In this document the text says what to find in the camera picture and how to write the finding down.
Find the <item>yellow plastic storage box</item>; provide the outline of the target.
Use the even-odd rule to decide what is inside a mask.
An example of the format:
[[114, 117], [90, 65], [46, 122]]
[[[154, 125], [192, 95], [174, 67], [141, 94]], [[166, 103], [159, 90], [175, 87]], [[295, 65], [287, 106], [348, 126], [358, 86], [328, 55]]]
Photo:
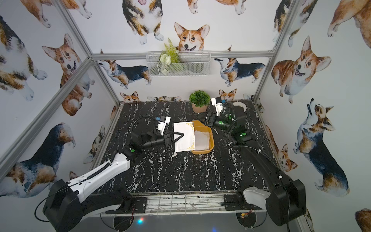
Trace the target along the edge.
[[212, 129], [203, 125], [200, 121], [192, 121], [195, 134], [195, 150], [191, 153], [194, 155], [203, 155], [210, 153], [214, 148], [214, 138]]

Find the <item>stack of stationery paper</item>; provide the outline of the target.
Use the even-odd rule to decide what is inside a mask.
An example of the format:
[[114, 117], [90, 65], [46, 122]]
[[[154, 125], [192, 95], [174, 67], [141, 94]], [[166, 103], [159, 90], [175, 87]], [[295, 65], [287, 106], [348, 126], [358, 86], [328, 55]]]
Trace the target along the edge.
[[210, 134], [208, 132], [195, 131], [195, 151], [209, 150]]

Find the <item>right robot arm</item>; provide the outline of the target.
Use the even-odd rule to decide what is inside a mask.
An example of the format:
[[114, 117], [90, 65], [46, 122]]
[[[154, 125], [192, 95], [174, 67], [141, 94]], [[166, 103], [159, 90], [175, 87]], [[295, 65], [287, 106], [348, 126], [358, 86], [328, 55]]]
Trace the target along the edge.
[[202, 117], [203, 124], [225, 131], [231, 147], [247, 155], [249, 161], [262, 176], [267, 190], [248, 187], [240, 194], [243, 201], [264, 209], [278, 226], [288, 223], [306, 213], [306, 191], [300, 180], [285, 174], [256, 143], [256, 137], [246, 128], [245, 116], [234, 113], [218, 116], [208, 112]]

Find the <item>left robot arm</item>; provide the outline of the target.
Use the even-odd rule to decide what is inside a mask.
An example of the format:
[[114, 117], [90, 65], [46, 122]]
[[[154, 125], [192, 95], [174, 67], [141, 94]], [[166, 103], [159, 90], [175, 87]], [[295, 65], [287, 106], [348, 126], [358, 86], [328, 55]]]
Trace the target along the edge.
[[96, 194], [95, 191], [117, 175], [128, 171], [137, 158], [146, 150], [156, 147], [172, 147], [184, 137], [181, 132], [165, 132], [156, 135], [152, 132], [134, 135], [124, 148], [111, 155], [104, 164], [90, 172], [72, 179], [53, 184], [43, 214], [57, 232], [69, 232], [83, 219], [106, 211], [134, 212], [132, 196], [124, 189]]

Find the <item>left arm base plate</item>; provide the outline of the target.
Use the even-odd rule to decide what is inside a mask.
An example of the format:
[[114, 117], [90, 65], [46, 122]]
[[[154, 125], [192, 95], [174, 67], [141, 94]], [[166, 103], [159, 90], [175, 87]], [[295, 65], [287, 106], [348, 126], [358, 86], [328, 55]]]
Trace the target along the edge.
[[146, 211], [146, 197], [132, 197], [124, 201], [117, 210], [109, 210], [105, 213], [110, 214], [141, 214]]

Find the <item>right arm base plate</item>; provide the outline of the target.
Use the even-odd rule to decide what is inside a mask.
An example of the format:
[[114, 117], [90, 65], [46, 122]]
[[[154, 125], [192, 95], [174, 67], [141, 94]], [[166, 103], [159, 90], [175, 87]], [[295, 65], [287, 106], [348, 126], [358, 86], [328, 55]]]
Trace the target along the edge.
[[221, 204], [226, 211], [261, 210], [258, 206], [248, 204], [240, 194], [226, 194]]

